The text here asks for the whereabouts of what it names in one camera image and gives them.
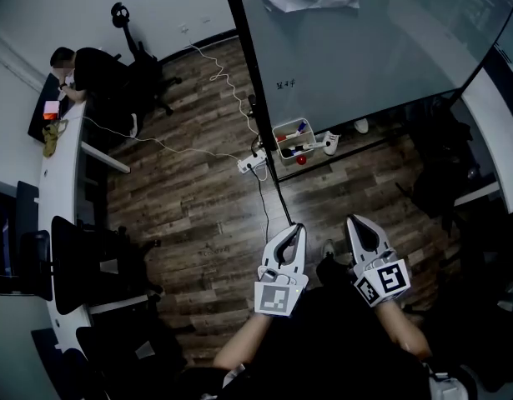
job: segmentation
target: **shoe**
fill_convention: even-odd
[[[323,243],[323,247],[321,248],[321,259],[336,257],[336,248],[334,247],[334,242],[332,240],[327,240]]]
[[[132,121],[133,121],[133,127],[132,130],[130,130],[130,136],[132,138],[135,138],[138,136],[138,116],[136,116],[136,113],[132,113]]]
[[[323,151],[327,156],[334,156],[336,154],[339,137],[340,135],[333,135],[330,133],[330,130],[324,134],[323,142],[330,143],[329,146],[323,148]]]
[[[367,118],[361,118],[355,121],[355,129],[360,133],[367,133],[370,130],[370,124]]]

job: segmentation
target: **desk leg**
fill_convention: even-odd
[[[93,148],[91,145],[85,143],[82,141],[81,143],[82,151],[84,151],[87,155],[91,157],[95,157],[97,160],[100,160],[103,163],[106,163],[111,168],[117,169],[122,173],[130,173],[130,167],[128,167],[126,164],[122,164],[121,162],[118,162],[114,158],[111,158],[110,156],[107,156],[103,152],[100,152],[97,150],[97,148]]]
[[[492,194],[495,191],[499,191],[499,183],[493,182],[490,185],[486,185],[485,187],[482,187],[479,190],[476,190],[474,192],[470,192],[469,194],[466,194],[465,196],[459,197],[455,200],[455,206],[460,206],[461,204],[472,202],[473,200],[476,200],[477,198],[481,198],[484,196],[487,196],[488,194]]]

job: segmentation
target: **white curved desk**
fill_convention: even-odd
[[[65,132],[58,139],[56,152],[50,158],[43,158],[39,180],[38,229],[46,230],[51,235],[52,220],[55,216],[65,218],[71,223],[76,222],[77,169],[81,149],[123,173],[130,173],[128,166],[82,141],[82,116],[85,107],[85,102],[71,107],[64,117],[69,122]],[[47,301],[47,307],[62,352],[69,348],[82,351],[76,339],[76,329],[91,326],[87,308],[81,306],[69,314],[62,315],[56,309],[55,299]]]

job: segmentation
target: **forearm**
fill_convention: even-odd
[[[394,343],[419,359],[431,355],[425,335],[405,316],[395,301],[377,305],[375,314]]]
[[[71,101],[76,103],[83,103],[86,100],[85,91],[77,91],[69,86],[63,86],[62,90]]]
[[[256,313],[226,343],[214,359],[215,368],[232,370],[250,363],[258,351],[273,318]]]

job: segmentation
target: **black frame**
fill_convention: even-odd
[[[289,215],[289,211],[288,211],[288,208],[284,201],[284,198],[282,197],[282,192],[280,191],[280,183],[287,181],[289,179],[292,179],[292,178],[296,178],[300,175],[304,175],[304,174],[311,172],[317,168],[326,166],[327,164],[337,162],[337,161],[341,160],[342,158],[347,158],[354,154],[361,153],[362,151],[368,150],[370,148],[377,147],[382,143],[387,143],[388,141],[391,141],[393,139],[400,138],[400,137],[404,136],[407,132],[404,128],[396,129],[396,131],[394,131],[388,137],[380,139],[379,141],[375,141],[371,144],[357,148],[350,152],[345,152],[344,154],[340,154],[339,156],[331,157],[331,158],[325,160],[324,162],[315,164],[314,166],[311,166],[311,167],[307,167],[306,169],[302,169],[298,172],[290,173],[283,177],[278,177],[276,168],[274,166],[274,160],[273,160],[273,155],[272,155],[272,151],[274,151],[276,149],[276,144],[275,144],[274,138],[273,138],[273,130],[272,130],[272,126],[271,126],[271,120],[269,118],[267,102],[265,101],[264,85],[262,83],[262,78],[259,75],[258,59],[256,58],[256,52],[254,50],[253,40],[252,40],[252,37],[250,34],[250,29],[249,29],[249,23],[247,22],[247,16],[245,15],[243,1],[242,0],[228,0],[228,1],[229,1],[229,6],[230,6],[230,11],[232,12],[232,16],[234,18],[234,22],[235,22],[236,28],[238,30],[239,41],[241,42],[241,47],[243,49],[243,52],[245,55],[245,60],[247,62],[247,66],[249,68],[249,75],[250,75],[250,79],[251,79],[251,82],[254,87],[254,93],[257,97],[257,99],[249,100],[251,110],[252,110],[252,115],[253,115],[254,119],[256,120],[256,124],[257,124],[258,130],[259,130],[261,145],[264,148],[265,154],[267,156],[267,166],[269,168],[269,172],[271,173],[271,177],[273,178],[274,186],[277,190],[277,193],[279,194],[279,199],[280,199],[280,202],[282,203],[282,207],[284,208],[284,212],[288,219],[288,223],[289,223],[289,225],[291,225],[293,222],[291,220],[291,216]],[[439,97],[441,95],[445,95],[447,93],[453,92],[451,97],[445,102],[445,109],[449,110],[450,107],[452,107],[452,105],[462,96],[462,93],[467,89],[467,87],[470,85],[470,83],[473,81],[473,79],[476,77],[476,75],[479,73],[479,71],[484,67],[485,61],[488,58],[488,55],[490,54],[491,49],[494,48],[500,35],[503,33],[503,31],[505,31],[506,24],[510,20],[512,13],[513,13],[513,6],[510,10],[510,13],[509,13],[507,19],[505,20],[505,23],[503,24],[502,29],[499,31],[499,34],[497,35],[495,41],[492,43],[492,45],[490,47],[490,51],[486,53],[486,55],[482,58],[482,60],[477,65],[475,70],[471,73],[471,75],[468,77],[468,79],[464,82],[464,84],[461,87],[458,87],[457,89],[452,89],[452,90],[449,90],[446,92],[436,93],[434,95],[430,95],[429,97],[423,97],[423,98],[416,99],[414,101],[405,102],[400,105],[396,105],[394,107],[385,108],[384,110],[380,110],[380,111],[374,112],[372,114],[365,114],[364,116],[358,117],[355,120],[365,118],[365,117],[368,117],[371,115],[375,115],[377,113],[382,113],[382,112],[388,111],[392,108],[402,108],[406,105],[421,101],[426,98],[432,98],[432,97],[435,98],[435,97]]]

